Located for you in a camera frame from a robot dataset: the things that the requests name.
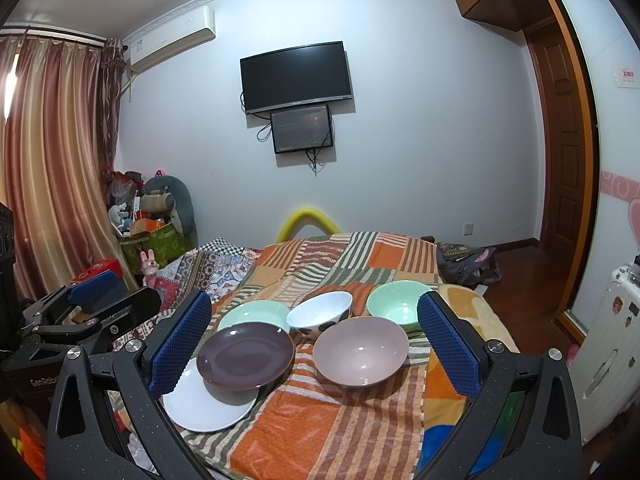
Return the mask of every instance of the red box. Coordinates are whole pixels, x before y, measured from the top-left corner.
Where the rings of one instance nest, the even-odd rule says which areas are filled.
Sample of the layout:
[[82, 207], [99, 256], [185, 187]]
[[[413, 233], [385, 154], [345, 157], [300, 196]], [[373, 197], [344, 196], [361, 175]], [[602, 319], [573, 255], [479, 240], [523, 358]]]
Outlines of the red box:
[[82, 283], [86, 280], [97, 276], [107, 270], [112, 270], [116, 273], [116, 276], [119, 279], [122, 279], [122, 268], [120, 267], [120, 262], [118, 260], [102, 260], [96, 263], [93, 267], [90, 267], [87, 270], [84, 270], [80, 274], [78, 274], [75, 278], [71, 280], [71, 283]]

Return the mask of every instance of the white suitcase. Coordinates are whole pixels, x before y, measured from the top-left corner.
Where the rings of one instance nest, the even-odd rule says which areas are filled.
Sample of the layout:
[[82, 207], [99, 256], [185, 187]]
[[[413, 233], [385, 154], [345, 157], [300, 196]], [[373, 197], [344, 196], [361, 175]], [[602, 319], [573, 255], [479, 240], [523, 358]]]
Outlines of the white suitcase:
[[622, 412], [640, 388], [640, 286], [616, 269], [593, 327], [569, 366], [585, 444]]

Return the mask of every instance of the pink bowl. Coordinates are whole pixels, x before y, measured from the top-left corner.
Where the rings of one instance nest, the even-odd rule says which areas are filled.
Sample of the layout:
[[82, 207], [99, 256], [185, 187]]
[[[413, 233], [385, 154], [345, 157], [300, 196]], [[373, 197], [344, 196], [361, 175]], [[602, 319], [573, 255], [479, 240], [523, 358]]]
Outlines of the pink bowl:
[[371, 386], [398, 371], [409, 352], [401, 326], [383, 317], [353, 317], [323, 332], [314, 345], [318, 371], [342, 386]]

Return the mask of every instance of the pink decorative border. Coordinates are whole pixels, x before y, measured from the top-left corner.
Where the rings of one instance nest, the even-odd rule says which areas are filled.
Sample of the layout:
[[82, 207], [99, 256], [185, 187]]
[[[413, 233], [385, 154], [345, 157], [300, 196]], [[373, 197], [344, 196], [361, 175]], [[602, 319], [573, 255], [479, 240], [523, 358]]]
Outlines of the pink decorative border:
[[640, 198], [640, 182], [603, 171], [600, 173], [600, 191], [630, 203], [633, 199]]

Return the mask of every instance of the tv screen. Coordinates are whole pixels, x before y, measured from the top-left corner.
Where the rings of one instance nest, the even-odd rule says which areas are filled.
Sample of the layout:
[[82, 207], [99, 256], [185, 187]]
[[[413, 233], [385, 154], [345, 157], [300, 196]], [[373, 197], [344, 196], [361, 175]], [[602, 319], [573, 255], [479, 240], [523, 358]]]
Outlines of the tv screen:
[[246, 57], [240, 70], [247, 114], [352, 98], [341, 41]]

